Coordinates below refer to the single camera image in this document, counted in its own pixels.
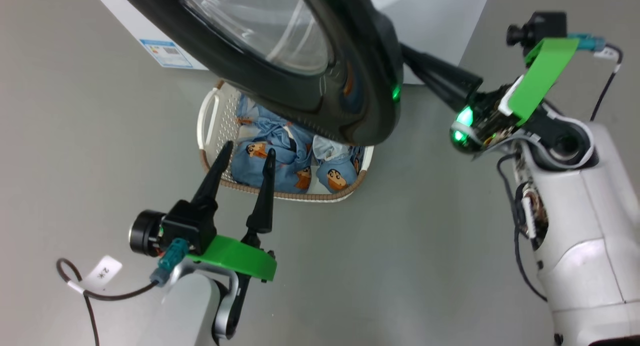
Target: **basket handle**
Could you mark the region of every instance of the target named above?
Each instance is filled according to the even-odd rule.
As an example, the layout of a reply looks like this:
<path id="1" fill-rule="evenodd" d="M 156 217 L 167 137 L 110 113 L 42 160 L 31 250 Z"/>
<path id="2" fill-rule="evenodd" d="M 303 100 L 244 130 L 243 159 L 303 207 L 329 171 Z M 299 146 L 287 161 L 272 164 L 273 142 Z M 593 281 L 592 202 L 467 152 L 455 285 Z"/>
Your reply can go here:
<path id="1" fill-rule="evenodd" d="M 213 123 L 214 123 L 213 119 L 216 116 L 218 104 L 220 103 L 220 97 L 218 96 L 218 91 L 219 91 L 218 87 L 214 87 L 211 91 L 209 91 L 206 94 L 206 97 L 204 98 L 204 100 L 202 100 L 202 105 L 200 106 L 200 110 L 198 112 L 198 125 L 196 127 L 196 137 L 198 138 L 198 148 L 200 150 L 204 150 L 204 146 L 208 145 L 211 141 L 211 134 L 213 133 Z M 211 113 L 211 119 L 208 123 L 208 131 L 206 132 L 206 137 L 205 137 L 204 119 L 207 116 L 207 111 L 209 111 L 211 98 L 214 98 L 213 112 Z"/>

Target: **white laundry basket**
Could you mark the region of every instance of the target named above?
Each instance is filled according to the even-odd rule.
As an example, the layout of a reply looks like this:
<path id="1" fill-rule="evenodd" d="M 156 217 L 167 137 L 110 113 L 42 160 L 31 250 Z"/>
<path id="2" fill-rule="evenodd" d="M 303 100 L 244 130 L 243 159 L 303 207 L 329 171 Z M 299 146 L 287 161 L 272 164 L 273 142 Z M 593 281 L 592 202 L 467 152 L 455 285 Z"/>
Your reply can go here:
<path id="1" fill-rule="evenodd" d="M 202 101 L 198 114 L 197 137 L 200 150 L 200 161 L 205 172 L 209 172 L 222 146 L 227 141 L 238 138 L 240 124 L 236 117 L 236 109 L 241 93 L 230 84 L 220 81 Z M 311 186 L 307 193 L 276 192 L 275 198 L 282 200 L 303 201 L 308 203 L 335 203 L 348 198 L 364 181 L 373 156 L 373 146 L 365 147 L 362 166 L 358 179 L 338 193 L 330 193 L 318 180 L 316 172 L 312 172 Z M 258 194 L 260 189 L 238 184 L 231 177 L 229 168 L 224 171 L 220 184 L 230 189 Z"/>

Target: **barcode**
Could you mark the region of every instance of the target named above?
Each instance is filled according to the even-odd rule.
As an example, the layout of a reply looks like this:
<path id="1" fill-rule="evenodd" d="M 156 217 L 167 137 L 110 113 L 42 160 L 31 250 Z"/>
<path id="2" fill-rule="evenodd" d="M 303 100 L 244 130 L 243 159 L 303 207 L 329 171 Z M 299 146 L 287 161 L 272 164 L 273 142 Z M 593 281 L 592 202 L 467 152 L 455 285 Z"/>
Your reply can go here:
<path id="1" fill-rule="evenodd" d="M 180 55 L 180 52 L 178 52 L 178 50 L 174 49 L 173 47 L 163 47 L 163 49 L 167 54 Z"/>

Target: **blue and white sticker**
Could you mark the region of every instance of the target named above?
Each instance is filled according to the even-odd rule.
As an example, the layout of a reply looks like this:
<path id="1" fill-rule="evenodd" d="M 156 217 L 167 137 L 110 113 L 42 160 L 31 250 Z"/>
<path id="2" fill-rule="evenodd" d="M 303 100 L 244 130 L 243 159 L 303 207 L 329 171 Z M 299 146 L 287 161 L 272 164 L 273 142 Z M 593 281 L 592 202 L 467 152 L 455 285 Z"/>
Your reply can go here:
<path id="1" fill-rule="evenodd" d="M 180 52 L 178 46 L 171 41 L 140 40 L 142 46 L 149 51 L 160 65 L 165 68 L 192 69 L 191 62 Z"/>

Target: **camera lens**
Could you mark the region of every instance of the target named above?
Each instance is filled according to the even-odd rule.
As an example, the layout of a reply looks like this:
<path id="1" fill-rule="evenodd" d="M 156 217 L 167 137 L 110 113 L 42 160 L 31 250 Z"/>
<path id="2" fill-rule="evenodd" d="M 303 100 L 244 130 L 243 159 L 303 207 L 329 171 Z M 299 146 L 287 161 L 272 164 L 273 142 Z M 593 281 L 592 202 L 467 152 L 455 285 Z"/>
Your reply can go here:
<path id="1" fill-rule="evenodd" d="M 131 251 L 150 257 L 158 256 L 158 250 L 154 243 L 158 241 L 160 223 L 165 215 L 166 213 L 150 209 L 138 214 L 128 233 L 128 245 L 131 247 Z"/>

